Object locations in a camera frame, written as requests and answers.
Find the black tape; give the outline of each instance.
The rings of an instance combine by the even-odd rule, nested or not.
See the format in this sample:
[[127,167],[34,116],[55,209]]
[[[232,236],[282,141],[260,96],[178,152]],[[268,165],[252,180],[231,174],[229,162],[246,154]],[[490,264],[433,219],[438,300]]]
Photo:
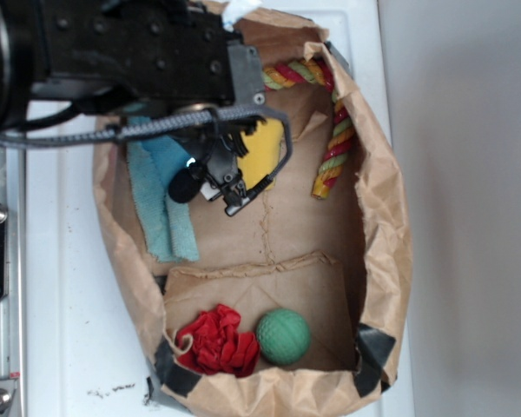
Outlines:
[[390,389],[390,384],[385,381],[380,382],[380,390],[382,391],[382,394],[385,393],[388,389]]
[[347,74],[353,78],[353,73],[351,71],[351,66],[349,65],[349,62],[344,58],[343,55],[341,55],[341,53],[338,51],[338,49],[333,46],[333,43],[331,43],[330,41],[327,41],[325,43],[326,47],[328,48],[328,50],[330,51],[330,53],[333,55],[334,58],[336,58],[336,61],[338,61],[338,63],[340,63],[341,65],[341,68],[343,68]]
[[147,366],[150,370],[150,376],[147,378],[148,394],[145,395],[143,405],[151,407],[160,405],[193,415],[193,413],[185,408],[178,400],[162,391],[162,383],[158,379],[155,367],[150,361],[147,361]]
[[361,370],[355,375],[354,379],[355,387],[357,387],[361,397],[369,395],[379,384],[385,384],[389,387],[389,384],[382,381],[382,370],[388,362],[395,344],[394,337],[381,332],[377,328],[360,324],[357,346],[362,363]]
[[160,288],[160,292],[162,295],[166,294],[166,282],[168,282],[167,275],[155,275],[155,282]]
[[175,363],[174,351],[165,339],[156,350],[155,358],[158,379],[176,394],[187,397],[201,379],[201,375]]

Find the red plush toy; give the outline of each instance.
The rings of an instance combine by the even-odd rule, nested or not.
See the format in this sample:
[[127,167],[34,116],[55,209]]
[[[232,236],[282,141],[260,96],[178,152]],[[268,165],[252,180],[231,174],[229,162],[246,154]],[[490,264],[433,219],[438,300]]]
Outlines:
[[241,316],[223,304],[209,312],[201,312],[199,318],[180,330],[175,338],[177,347],[185,344],[184,336],[193,336],[193,345],[178,361],[201,374],[218,372],[249,376],[259,360],[261,348],[253,332],[239,334],[237,328]]

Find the brown paper bag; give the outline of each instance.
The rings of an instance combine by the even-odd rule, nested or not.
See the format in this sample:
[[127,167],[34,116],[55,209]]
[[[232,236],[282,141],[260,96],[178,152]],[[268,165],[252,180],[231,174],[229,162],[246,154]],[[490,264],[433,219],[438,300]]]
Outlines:
[[[349,414],[397,378],[412,267],[402,176],[359,88],[326,49],[325,30],[272,10],[248,15],[239,30],[265,65],[322,56],[331,68],[358,137],[330,197],[310,193],[332,134],[332,102],[322,87],[301,84],[267,93],[268,106],[287,112],[295,140],[275,188],[233,218],[223,202],[190,203],[198,262],[160,264],[148,254],[125,151],[112,145],[96,147],[94,160],[102,236],[166,394],[200,416]],[[168,276],[165,288],[157,275]],[[218,303],[241,313],[242,331],[272,308],[295,309],[312,347],[289,367],[261,361],[247,378],[196,374],[177,363],[175,334]]]

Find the white wall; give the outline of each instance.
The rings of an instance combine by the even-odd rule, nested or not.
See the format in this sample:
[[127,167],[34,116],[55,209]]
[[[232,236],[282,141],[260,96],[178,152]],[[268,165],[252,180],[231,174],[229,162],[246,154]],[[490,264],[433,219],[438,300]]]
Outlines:
[[521,416],[521,1],[380,0],[418,417]]

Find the white surface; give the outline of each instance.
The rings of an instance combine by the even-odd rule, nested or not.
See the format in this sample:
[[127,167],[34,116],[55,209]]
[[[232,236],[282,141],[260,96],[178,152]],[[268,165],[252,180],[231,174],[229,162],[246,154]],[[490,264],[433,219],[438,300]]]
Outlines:
[[[376,3],[265,5],[301,12],[333,29],[331,40],[353,59],[353,73],[389,131]],[[65,129],[89,130],[93,124],[80,118]],[[142,404],[148,370],[102,245],[90,171],[89,147],[28,157],[29,417],[186,415]],[[399,382],[356,415],[412,416],[410,366],[405,338]],[[114,390],[119,386],[130,387]]]
[[417,415],[521,416],[521,1],[381,0]]

